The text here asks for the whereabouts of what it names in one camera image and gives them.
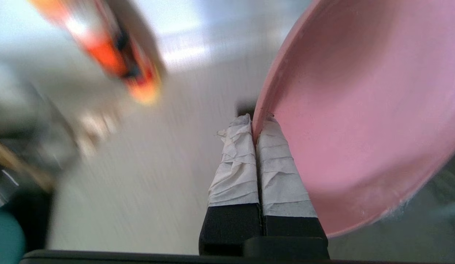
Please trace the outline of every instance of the gray floor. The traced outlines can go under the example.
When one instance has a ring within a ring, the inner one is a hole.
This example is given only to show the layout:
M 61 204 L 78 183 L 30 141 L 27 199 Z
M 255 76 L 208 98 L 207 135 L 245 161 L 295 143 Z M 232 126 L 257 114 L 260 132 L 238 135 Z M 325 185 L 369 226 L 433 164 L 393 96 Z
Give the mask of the gray floor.
M 222 149 L 216 132 L 255 103 L 309 3 L 132 2 L 168 71 L 162 95 L 149 107 L 132 104 L 95 157 L 60 177 L 50 249 L 197 254 Z M 67 118 L 122 96 L 118 82 L 25 0 L 0 0 L 0 60 L 18 67 Z M 329 249 L 336 259 L 455 263 L 455 160 L 397 212 L 331 239 Z

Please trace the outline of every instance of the teal object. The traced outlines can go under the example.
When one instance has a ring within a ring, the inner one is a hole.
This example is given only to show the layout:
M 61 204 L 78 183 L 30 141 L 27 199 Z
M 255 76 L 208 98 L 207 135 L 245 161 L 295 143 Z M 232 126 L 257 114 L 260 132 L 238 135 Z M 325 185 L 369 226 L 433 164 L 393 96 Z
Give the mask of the teal object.
M 0 264 L 18 264 L 25 254 L 25 236 L 18 221 L 0 210 Z

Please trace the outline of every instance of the pink bowl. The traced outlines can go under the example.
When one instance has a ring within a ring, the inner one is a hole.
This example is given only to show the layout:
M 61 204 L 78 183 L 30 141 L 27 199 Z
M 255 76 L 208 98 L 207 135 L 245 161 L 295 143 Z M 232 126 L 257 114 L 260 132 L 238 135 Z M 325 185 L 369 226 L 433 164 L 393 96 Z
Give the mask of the pink bowl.
M 328 236 L 409 199 L 455 152 L 455 0 L 315 1 L 253 117 L 281 124 Z

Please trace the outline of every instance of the gray surface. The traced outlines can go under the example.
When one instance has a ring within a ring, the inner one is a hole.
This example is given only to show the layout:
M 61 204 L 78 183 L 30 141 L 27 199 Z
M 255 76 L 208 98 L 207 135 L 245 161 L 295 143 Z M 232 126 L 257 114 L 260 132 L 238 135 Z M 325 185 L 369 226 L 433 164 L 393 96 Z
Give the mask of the gray surface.
M 237 107 L 255 103 L 278 47 L 308 5 L 134 2 L 169 72 L 162 96 L 137 107 L 94 158 L 60 178 L 50 249 L 196 254 L 221 157 L 216 132 Z M 16 66 L 67 118 L 122 94 L 25 0 L 0 0 L 0 60 Z M 454 177 L 420 192 L 402 213 L 332 239 L 331 256 L 455 262 L 455 206 L 445 207 L 440 195 L 455 201 L 455 165 L 449 171 L 444 175 Z

